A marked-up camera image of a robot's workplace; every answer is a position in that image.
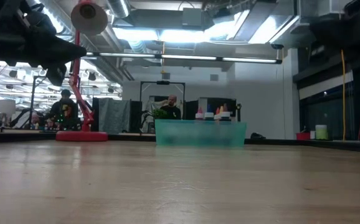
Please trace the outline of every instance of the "ceiling light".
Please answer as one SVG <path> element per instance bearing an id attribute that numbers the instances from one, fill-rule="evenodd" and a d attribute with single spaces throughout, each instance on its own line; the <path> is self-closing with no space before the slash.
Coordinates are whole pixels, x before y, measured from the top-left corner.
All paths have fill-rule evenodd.
<path id="1" fill-rule="evenodd" d="M 127 53 L 87 53 L 102 57 L 129 57 L 129 58 L 155 58 L 153 54 L 127 54 Z"/>
<path id="2" fill-rule="evenodd" d="M 278 63 L 278 60 L 260 59 L 260 58 L 228 58 L 228 57 L 224 57 L 223 62 Z"/>
<path id="3" fill-rule="evenodd" d="M 60 91 L 61 87 L 51 85 L 51 86 L 47 87 L 47 89 L 50 91 Z"/>
<path id="4" fill-rule="evenodd" d="M 239 16 L 235 15 L 234 18 L 236 19 L 235 25 L 233 29 L 229 32 L 227 35 L 227 40 L 233 39 L 235 35 L 238 33 L 238 30 L 240 30 L 242 24 L 245 22 L 249 15 L 250 10 L 245 10 L 244 12 L 241 12 Z"/>
<path id="5" fill-rule="evenodd" d="M 172 43 L 200 43 L 205 41 L 203 31 L 164 30 L 161 40 Z"/>
<path id="6" fill-rule="evenodd" d="M 192 55 L 162 55 L 162 58 L 191 59 L 191 60 L 216 60 L 216 57 L 192 56 Z"/>
<path id="7" fill-rule="evenodd" d="M 285 31 L 287 31 L 294 23 L 296 23 L 299 20 L 299 16 L 295 16 L 284 28 L 282 28 L 277 34 L 274 35 L 273 38 L 269 40 L 270 43 L 276 41 L 279 37 L 281 37 Z"/>
<path id="8" fill-rule="evenodd" d="M 193 56 L 193 55 L 162 55 L 162 54 L 127 54 L 127 53 L 94 53 L 87 55 L 96 55 L 104 57 L 128 57 L 128 58 L 168 58 L 168 59 L 186 59 L 186 60 L 209 60 L 218 62 L 249 62 L 249 63 L 281 63 L 281 60 L 260 59 L 260 58 L 233 58 L 233 57 L 211 57 L 211 56 Z"/>
<path id="9" fill-rule="evenodd" d="M 28 105 L 24 105 L 24 104 L 17 104 L 18 107 L 23 107 L 23 108 L 29 108 Z"/>
<path id="10" fill-rule="evenodd" d="M 266 21 L 256 30 L 255 34 L 248 41 L 250 44 L 265 44 L 267 43 L 277 29 L 277 24 L 272 16 L 269 16 Z"/>
<path id="11" fill-rule="evenodd" d="M 97 60 L 97 57 L 82 57 L 84 60 Z"/>
<path id="12" fill-rule="evenodd" d="M 139 40 L 157 40 L 158 35 L 155 30 L 151 29 L 122 29 L 113 28 L 118 39 L 127 41 L 139 41 Z"/>

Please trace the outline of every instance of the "teal plastic container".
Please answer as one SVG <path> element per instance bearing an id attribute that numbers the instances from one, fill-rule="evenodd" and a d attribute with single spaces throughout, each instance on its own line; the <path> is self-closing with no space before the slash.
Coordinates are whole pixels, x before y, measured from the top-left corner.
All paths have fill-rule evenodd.
<path id="1" fill-rule="evenodd" d="M 155 120 L 159 146 L 243 147 L 246 123 L 230 121 Z"/>

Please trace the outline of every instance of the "man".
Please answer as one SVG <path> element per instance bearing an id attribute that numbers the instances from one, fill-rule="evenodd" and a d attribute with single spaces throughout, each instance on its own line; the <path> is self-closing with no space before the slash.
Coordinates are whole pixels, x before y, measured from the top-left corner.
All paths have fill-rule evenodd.
<path id="1" fill-rule="evenodd" d="M 168 119 L 181 119 L 180 109 L 176 107 L 177 97 L 170 95 L 168 98 L 168 105 L 161 107 L 168 114 Z"/>
<path id="2" fill-rule="evenodd" d="M 58 118 L 77 118 L 78 116 L 78 106 L 70 97 L 69 90 L 61 91 L 61 100 L 55 102 L 51 107 L 49 117 L 56 119 Z"/>

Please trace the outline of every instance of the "green plant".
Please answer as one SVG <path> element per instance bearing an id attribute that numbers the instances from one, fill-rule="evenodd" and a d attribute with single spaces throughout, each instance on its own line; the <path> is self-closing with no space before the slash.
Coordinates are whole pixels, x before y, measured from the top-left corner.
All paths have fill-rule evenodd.
<path id="1" fill-rule="evenodd" d="M 166 119 L 168 117 L 168 113 L 161 109 L 153 110 L 153 118 L 154 119 Z"/>

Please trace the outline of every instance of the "red object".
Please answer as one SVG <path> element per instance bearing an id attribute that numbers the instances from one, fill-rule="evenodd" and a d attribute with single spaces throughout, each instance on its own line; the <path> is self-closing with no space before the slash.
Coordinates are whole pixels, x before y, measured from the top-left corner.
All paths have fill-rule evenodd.
<path id="1" fill-rule="evenodd" d="M 75 44 L 80 45 L 80 32 L 75 33 Z M 69 83 L 75 93 L 76 100 L 79 103 L 83 114 L 82 131 L 59 131 L 55 136 L 56 141 L 107 141 L 108 135 L 106 133 L 90 132 L 90 125 L 94 122 L 94 111 L 89 111 L 82 95 L 77 87 L 78 77 L 80 71 L 80 59 L 75 59 L 73 63 L 73 74 L 70 77 Z"/>
<path id="2" fill-rule="evenodd" d="M 310 133 L 297 133 L 296 140 L 310 140 Z"/>
<path id="3" fill-rule="evenodd" d="M 80 32 L 76 31 L 75 34 L 75 44 L 80 45 Z M 73 75 L 70 79 L 70 86 L 72 87 L 73 92 L 75 93 L 76 100 L 80 103 L 80 109 L 82 110 L 82 114 L 84 117 L 83 125 L 82 125 L 82 131 L 90 131 L 90 124 L 93 123 L 93 112 L 90 112 L 87 109 L 87 105 L 85 101 L 82 99 L 82 95 L 79 92 L 79 89 L 77 88 L 78 83 L 78 76 L 80 71 L 80 59 L 75 59 L 75 63 L 73 65 Z"/>
<path id="4" fill-rule="evenodd" d="M 101 132 L 86 131 L 59 131 L 56 141 L 107 141 L 108 135 Z"/>

